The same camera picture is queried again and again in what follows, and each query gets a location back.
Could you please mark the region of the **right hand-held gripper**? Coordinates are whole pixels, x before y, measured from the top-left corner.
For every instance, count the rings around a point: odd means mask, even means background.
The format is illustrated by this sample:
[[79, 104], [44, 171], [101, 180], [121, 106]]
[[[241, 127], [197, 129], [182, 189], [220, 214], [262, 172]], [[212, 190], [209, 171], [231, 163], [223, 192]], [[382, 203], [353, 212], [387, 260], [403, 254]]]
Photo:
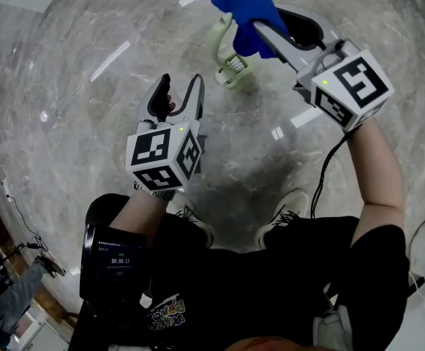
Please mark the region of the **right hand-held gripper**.
[[293, 90], [305, 102], [344, 132], [380, 111], [395, 90], [369, 50], [359, 50], [348, 39], [337, 41], [333, 26], [321, 15], [294, 6], [277, 10], [288, 34], [262, 20], [255, 20], [253, 26], [275, 54], [297, 71]]

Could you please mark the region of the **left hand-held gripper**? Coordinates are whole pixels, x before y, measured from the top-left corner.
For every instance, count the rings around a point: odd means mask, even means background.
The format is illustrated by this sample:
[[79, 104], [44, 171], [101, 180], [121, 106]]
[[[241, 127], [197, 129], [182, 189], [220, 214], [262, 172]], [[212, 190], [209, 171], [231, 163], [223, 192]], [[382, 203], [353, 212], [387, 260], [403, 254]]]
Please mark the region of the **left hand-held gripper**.
[[126, 172], [149, 193], [186, 189], [202, 154], [198, 140], [205, 84], [196, 74], [180, 108], [171, 113], [170, 75], [165, 73], [152, 86], [147, 111], [161, 123], [155, 129], [142, 121], [146, 131], [127, 138]]

